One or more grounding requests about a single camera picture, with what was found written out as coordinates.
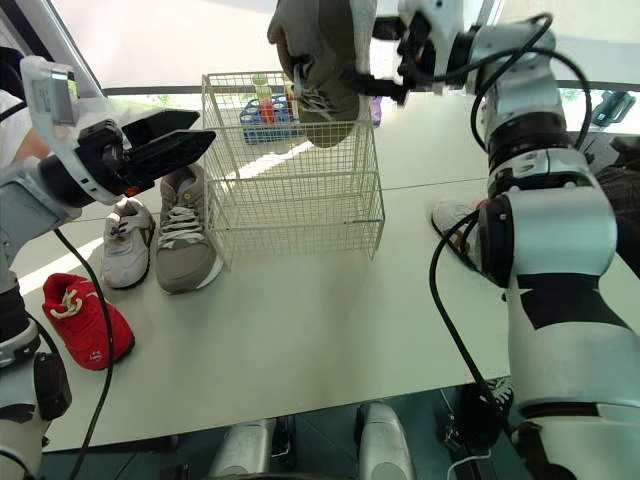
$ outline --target gray sneaker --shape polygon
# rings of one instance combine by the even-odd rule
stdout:
[[[204,171],[196,164],[167,175],[160,184],[162,211],[156,275],[167,293],[202,288],[222,270],[204,231]]]
[[[295,83],[302,123],[352,122],[369,118],[368,99],[343,79],[369,73],[369,46],[377,0],[278,0],[267,38],[278,48],[285,73]],[[340,143],[350,125],[306,129],[317,147]]]

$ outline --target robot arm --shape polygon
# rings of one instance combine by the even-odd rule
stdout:
[[[76,136],[70,126],[83,124],[83,100],[75,96],[70,67],[27,57],[21,71],[34,128],[54,155],[42,161],[29,158],[0,172],[3,480],[21,479],[25,469],[37,470],[49,423],[71,403],[55,348],[38,352],[40,332],[25,311],[10,270],[18,251],[29,240],[77,218],[93,201],[112,204],[122,194],[151,188],[155,179],[198,160],[215,138],[212,131],[186,130],[198,118],[196,112],[162,111],[120,129],[106,109],[100,121]]]
[[[506,289],[515,403],[527,420],[512,440],[535,478],[634,478],[640,341],[598,291],[615,255],[615,217],[567,135],[550,68],[554,36],[533,21],[463,32],[459,4],[405,0],[402,22],[387,25],[402,39],[407,91],[447,86],[484,97],[482,270]],[[497,76],[536,33],[533,51]]]

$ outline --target wire basket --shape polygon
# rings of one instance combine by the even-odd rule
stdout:
[[[256,92],[256,75],[270,91]],[[267,93],[273,108],[261,109]],[[354,249],[373,258],[385,214],[371,123],[301,124],[291,94],[282,72],[203,76],[204,127],[217,133],[204,157],[216,249],[228,265]]]

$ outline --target white sleeve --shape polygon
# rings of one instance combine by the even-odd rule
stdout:
[[[19,98],[0,90],[0,112],[6,112],[20,102]],[[29,130],[31,130],[31,117],[28,108],[23,108],[0,122],[0,168],[6,167],[13,161]]]

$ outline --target blue container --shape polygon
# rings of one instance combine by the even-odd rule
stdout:
[[[263,121],[257,98],[247,103],[242,113],[240,113],[240,124],[247,125],[247,127],[243,128],[243,133],[244,140],[248,145],[277,142],[302,134],[301,130],[295,126],[295,119],[289,113],[287,97],[283,94],[276,94],[272,96],[271,101],[273,102],[275,117],[275,123],[273,124],[268,125]],[[261,127],[252,128],[249,125],[259,125]]]

